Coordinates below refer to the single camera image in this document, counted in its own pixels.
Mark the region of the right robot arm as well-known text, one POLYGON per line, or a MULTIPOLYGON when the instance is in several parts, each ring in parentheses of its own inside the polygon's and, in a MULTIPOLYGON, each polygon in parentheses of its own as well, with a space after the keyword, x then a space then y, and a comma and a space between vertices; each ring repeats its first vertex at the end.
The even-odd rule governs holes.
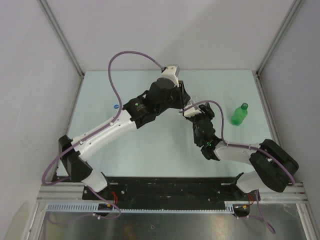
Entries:
POLYGON ((240 173, 232 182, 230 194, 235 200, 242 201, 254 190, 282 193, 295 183, 299 164, 273 140, 239 144, 217 137, 212 123, 215 114, 204 101, 190 101, 183 108, 183 116, 192 122, 194 143, 207 160, 235 161, 253 167, 253 171, 240 173))

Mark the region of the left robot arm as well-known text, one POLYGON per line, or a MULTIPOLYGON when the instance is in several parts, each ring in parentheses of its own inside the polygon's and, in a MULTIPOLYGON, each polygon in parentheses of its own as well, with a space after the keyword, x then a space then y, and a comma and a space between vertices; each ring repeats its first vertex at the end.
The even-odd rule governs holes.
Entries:
POLYGON ((164 111, 183 109, 190 99, 183 81, 174 84, 161 77, 148 90, 130 99, 106 122, 74 138, 63 135, 58 140, 59 152, 68 178, 73 183, 82 182, 90 187, 98 199, 107 199, 111 193, 108 181, 102 172, 90 166, 89 158, 118 137, 154 121, 164 111))

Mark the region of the clear plastic bottle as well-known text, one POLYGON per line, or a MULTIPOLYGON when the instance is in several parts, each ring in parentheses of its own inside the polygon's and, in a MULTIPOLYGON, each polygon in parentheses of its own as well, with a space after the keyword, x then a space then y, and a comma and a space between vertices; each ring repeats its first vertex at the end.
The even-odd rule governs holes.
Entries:
POLYGON ((188 105, 194 105, 194 104, 201 102, 201 101, 202 101, 202 98, 199 97, 198 95, 191 95, 190 100, 188 102, 188 105))

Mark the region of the green bottle cap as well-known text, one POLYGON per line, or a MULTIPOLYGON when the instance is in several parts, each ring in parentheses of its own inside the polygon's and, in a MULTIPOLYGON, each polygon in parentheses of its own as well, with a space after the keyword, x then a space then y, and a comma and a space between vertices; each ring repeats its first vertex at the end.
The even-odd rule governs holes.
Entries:
POLYGON ((243 104, 240 106, 240 108, 241 108, 242 110, 247 110, 248 107, 249 107, 249 105, 248 105, 247 103, 243 103, 243 104))

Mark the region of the green plastic bottle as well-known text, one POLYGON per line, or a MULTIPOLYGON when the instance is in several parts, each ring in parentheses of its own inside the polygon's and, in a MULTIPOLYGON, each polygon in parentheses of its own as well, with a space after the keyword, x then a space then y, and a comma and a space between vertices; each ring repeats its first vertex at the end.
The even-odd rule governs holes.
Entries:
POLYGON ((234 111, 231 117, 231 123, 234 126, 239 126, 243 123, 247 115, 248 115, 248 110, 242 110, 240 106, 234 111))

